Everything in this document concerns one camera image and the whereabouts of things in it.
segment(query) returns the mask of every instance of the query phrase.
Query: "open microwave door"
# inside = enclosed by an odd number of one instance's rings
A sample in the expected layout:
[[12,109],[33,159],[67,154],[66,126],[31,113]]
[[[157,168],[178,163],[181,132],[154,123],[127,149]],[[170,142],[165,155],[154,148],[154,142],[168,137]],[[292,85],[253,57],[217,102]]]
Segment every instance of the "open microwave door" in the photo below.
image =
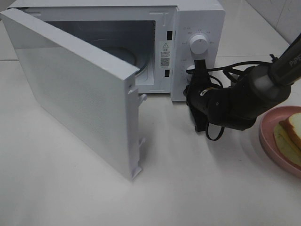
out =
[[1,18],[41,106],[132,179],[141,170],[139,69],[18,9]]

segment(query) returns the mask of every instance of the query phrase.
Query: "white countertop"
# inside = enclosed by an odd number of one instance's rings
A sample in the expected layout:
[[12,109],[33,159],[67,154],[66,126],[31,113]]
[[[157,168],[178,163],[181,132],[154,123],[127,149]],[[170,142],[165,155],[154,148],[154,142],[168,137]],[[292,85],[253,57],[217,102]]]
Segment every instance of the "white countertop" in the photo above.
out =
[[[223,5],[216,66],[268,61],[288,46],[244,1]],[[5,35],[0,22],[1,226],[300,225],[301,180],[263,151],[261,117],[211,142],[185,104],[149,95],[139,109],[143,171],[130,183],[39,106],[19,62],[6,61],[16,56]],[[298,81],[282,105],[300,97]]]

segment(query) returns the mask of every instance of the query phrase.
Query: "pink plate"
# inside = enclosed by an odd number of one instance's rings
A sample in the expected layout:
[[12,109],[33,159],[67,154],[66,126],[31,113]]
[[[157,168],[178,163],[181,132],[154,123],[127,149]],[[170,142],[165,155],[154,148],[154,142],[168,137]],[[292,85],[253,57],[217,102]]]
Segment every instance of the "pink plate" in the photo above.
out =
[[281,168],[301,178],[301,167],[292,163],[282,155],[277,148],[273,133],[277,123],[299,112],[301,112],[301,107],[299,106],[282,106],[268,111],[260,122],[259,139],[263,149],[272,160]]

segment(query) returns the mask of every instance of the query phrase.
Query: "white microwave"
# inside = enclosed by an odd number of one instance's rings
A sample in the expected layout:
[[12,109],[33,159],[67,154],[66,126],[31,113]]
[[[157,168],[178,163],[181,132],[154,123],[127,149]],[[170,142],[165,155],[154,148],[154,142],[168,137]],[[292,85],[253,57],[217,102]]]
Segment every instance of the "white microwave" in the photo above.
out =
[[183,101],[186,69],[213,67],[218,0],[17,0],[1,18],[37,101],[132,179],[139,93]]

